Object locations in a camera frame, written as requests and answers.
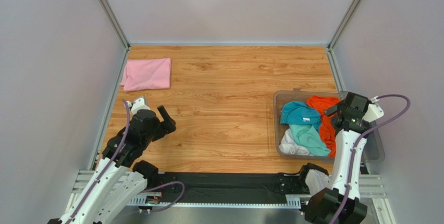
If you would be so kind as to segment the orange t shirt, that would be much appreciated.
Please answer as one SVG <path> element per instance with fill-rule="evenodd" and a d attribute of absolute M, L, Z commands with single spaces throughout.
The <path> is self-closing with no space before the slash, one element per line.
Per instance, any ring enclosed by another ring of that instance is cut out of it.
<path fill-rule="evenodd" d="M 328 117 L 325 111 L 336 105 L 338 102 L 340 102 L 340 99 L 337 97 L 324 97 L 318 95 L 313 95 L 306 101 L 309 107 L 316 109 L 320 114 L 321 126 L 318 133 L 320 139 L 330 150 L 329 157 L 335 157 L 336 155 L 336 131 L 331 124 L 331 117 Z"/>

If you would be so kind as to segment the pink t shirt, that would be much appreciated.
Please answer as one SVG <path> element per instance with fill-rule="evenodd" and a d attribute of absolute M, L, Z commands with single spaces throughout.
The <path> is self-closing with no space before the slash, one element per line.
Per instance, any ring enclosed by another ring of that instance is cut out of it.
<path fill-rule="evenodd" d="M 120 86 L 125 92 L 161 90 L 171 87 L 170 58 L 127 61 Z"/>

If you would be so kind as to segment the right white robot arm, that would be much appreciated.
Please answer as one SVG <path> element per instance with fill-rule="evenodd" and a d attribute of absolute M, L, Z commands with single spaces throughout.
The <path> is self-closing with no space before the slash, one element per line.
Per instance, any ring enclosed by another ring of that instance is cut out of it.
<path fill-rule="evenodd" d="M 303 207 L 309 223 L 361 223 L 368 207 L 361 203 L 359 176 L 362 154 L 373 131 L 371 122 L 384 115 L 369 98 L 348 92 L 343 100 L 325 110 L 336 130 L 336 156 L 331 176 L 306 165 L 303 179 L 311 198 Z"/>

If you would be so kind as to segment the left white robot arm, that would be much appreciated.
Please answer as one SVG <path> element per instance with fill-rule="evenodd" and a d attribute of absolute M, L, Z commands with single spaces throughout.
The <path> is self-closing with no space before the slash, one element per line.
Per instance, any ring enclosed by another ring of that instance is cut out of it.
<path fill-rule="evenodd" d="M 122 101 L 126 125 L 111 139 L 80 196 L 61 216 L 49 223 L 107 223 L 138 194 L 158 191 L 158 168 L 139 160 L 147 147 L 176 131 L 176 122 L 163 105 L 152 111 L 139 97 Z"/>

